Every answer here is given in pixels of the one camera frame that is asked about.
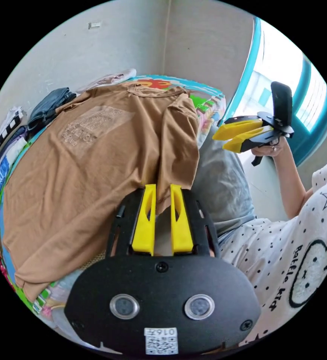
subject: cartoon bear print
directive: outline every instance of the cartoon bear print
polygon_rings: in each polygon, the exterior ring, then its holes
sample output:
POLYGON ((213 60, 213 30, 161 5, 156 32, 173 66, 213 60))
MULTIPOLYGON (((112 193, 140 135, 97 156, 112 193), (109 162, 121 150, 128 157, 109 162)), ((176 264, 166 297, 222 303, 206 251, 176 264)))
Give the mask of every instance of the cartoon bear print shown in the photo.
POLYGON ((289 303, 293 308, 306 304, 327 275, 327 246, 313 241, 306 250, 292 284, 289 303))

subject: brown t-shirt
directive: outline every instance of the brown t-shirt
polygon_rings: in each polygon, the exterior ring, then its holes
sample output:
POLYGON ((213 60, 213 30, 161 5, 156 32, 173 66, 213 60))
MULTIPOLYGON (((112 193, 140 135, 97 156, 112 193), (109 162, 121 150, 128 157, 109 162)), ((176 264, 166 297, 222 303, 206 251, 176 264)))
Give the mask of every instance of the brown t-shirt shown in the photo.
POLYGON ((171 183, 189 189, 198 119, 181 87, 94 88, 58 117, 20 160, 5 187, 3 243, 30 301, 104 251, 116 207, 157 184, 157 213, 171 183))

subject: window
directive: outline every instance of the window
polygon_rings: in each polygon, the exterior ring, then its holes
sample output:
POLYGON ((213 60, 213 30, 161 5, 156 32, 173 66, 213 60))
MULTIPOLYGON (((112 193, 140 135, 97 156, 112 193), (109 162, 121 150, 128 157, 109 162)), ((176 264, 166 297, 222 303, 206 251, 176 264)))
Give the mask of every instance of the window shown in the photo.
POLYGON ((324 79, 311 64, 311 79, 306 96, 296 113, 308 131, 312 131, 325 104, 327 87, 324 79))
POLYGON ((258 111, 272 113, 271 82, 278 81, 288 85, 294 94, 300 82, 302 64, 302 51, 280 31, 261 20, 257 59, 234 116, 255 115, 258 111))
POLYGON ((289 139, 299 166, 327 136, 327 86, 302 51, 279 30, 256 18, 251 51, 237 91, 222 119, 273 113, 271 83, 292 91, 292 127, 289 139))

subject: screw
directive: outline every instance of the screw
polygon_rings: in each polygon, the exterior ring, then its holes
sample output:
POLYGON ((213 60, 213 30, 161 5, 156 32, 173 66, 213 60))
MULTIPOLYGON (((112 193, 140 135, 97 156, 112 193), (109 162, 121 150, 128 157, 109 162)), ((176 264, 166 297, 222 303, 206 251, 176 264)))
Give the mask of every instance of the screw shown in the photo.
POLYGON ((244 321, 241 326, 240 326, 240 330, 241 331, 247 331, 250 330, 252 328, 253 322, 252 320, 246 320, 244 321))
POLYGON ((166 262, 161 261, 156 265, 156 270, 159 273, 165 273, 168 270, 168 264, 166 262))
POLYGON ((72 327, 77 330, 84 329, 84 325, 80 321, 72 321, 72 327))

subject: white wall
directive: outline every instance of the white wall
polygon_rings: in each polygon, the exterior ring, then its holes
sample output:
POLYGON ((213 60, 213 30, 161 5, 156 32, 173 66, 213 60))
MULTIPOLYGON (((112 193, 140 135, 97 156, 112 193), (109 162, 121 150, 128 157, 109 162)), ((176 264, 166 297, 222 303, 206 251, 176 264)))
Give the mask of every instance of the white wall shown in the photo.
POLYGON ((8 110, 30 114, 50 91, 71 90, 105 74, 137 69, 163 71, 169 0, 117 0, 82 12, 39 41, 0 91, 0 125, 8 110), (101 27, 88 30, 88 23, 101 27))
POLYGON ((74 91, 127 68, 217 87, 228 103, 252 33, 252 15, 214 0, 104 3, 61 24, 26 54, 0 91, 0 124, 14 105, 29 115, 56 88, 74 91), (101 27, 89 30, 96 21, 101 27))
POLYGON ((253 16, 215 0, 173 0, 165 75, 216 87, 227 104, 240 82, 253 34, 253 16))
POLYGON ((312 187, 312 174, 327 164, 327 137, 321 146, 298 168, 303 185, 308 190, 312 187))

